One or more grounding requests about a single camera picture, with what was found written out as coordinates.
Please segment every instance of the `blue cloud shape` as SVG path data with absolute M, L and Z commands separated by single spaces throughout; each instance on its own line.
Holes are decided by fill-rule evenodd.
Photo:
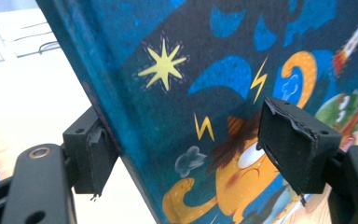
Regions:
M 175 163 L 175 171 L 180 177 L 185 178 L 191 170 L 202 166 L 205 158 L 206 155 L 200 153 L 199 147 L 191 147 L 178 157 Z

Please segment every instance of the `floor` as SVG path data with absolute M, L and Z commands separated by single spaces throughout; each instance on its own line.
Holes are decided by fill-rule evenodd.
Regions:
M 12 175 L 23 150 L 62 143 L 62 133 L 87 108 L 60 49 L 0 62 L 0 179 Z M 121 160 L 96 202 L 76 195 L 78 223 L 155 223 Z

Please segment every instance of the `yellow star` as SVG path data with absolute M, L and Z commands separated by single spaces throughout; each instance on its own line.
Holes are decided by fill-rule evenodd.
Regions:
M 168 81 L 169 75 L 173 75 L 174 77 L 183 78 L 179 71 L 175 68 L 175 66 L 179 63 L 183 63 L 186 60 L 186 57 L 182 57 L 180 59 L 174 60 L 173 58 L 176 56 L 180 45 L 177 45 L 175 49 L 171 52 L 170 55 L 167 55 L 167 50 L 165 48 L 165 39 L 162 39 L 162 51 L 161 56 L 158 55 L 151 48 L 147 48 L 150 53 L 150 56 L 156 61 L 156 64 L 146 68 L 142 72 L 138 73 L 139 77 L 144 77 L 147 75 L 155 74 L 152 79 L 147 83 L 146 87 L 149 88 L 153 83 L 158 81 L 160 78 L 162 83 L 164 84 L 165 90 L 170 90 L 170 83 Z

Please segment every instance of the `blue book cover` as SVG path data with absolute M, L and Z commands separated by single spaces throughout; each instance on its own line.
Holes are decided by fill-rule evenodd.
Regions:
M 255 149 L 266 96 L 355 136 L 358 1 L 38 3 L 158 223 L 269 223 L 298 200 Z

